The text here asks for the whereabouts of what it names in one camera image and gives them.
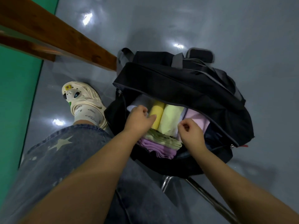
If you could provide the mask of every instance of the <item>brown wooden furniture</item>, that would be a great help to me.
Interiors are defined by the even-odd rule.
[[[116,71],[116,56],[31,0],[0,0],[0,45],[50,61],[72,56]]]

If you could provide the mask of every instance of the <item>green wall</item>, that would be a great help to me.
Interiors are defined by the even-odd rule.
[[[33,0],[54,14],[58,0]],[[17,173],[42,61],[0,46],[0,205]]]

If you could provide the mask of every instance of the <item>sock pattern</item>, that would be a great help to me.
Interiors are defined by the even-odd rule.
[[[104,121],[103,115],[95,107],[87,104],[77,105],[75,107],[75,120],[87,120],[98,126]]]

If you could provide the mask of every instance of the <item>glossy floor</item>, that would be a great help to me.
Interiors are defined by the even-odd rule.
[[[60,0],[56,15],[114,55],[123,47],[212,50],[213,66],[225,70],[247,100],[256,136],[249,148],[234,150],[229,165],[299,212],[298,7],[299,0]],[[25,150],[73,123],[61,94],[66,82],[90,83],[108,105],[115,77],[72,58],[45,61]],[[221,200],[205,176],[194,179]],[[190,223],[227,223],[185,182],[171,187]]]

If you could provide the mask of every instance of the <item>foot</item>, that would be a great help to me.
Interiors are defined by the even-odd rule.
[[[83,82],[68,82],[62,87],[63,97],[71,106],[71,113],[75,116],[75,108],[80,104],[88,104],[95,107],[103,115],[104,121],[99,127],[103,130],[107,127],[104,115],[106,107],[103,105],[98,93],[88,84]]]

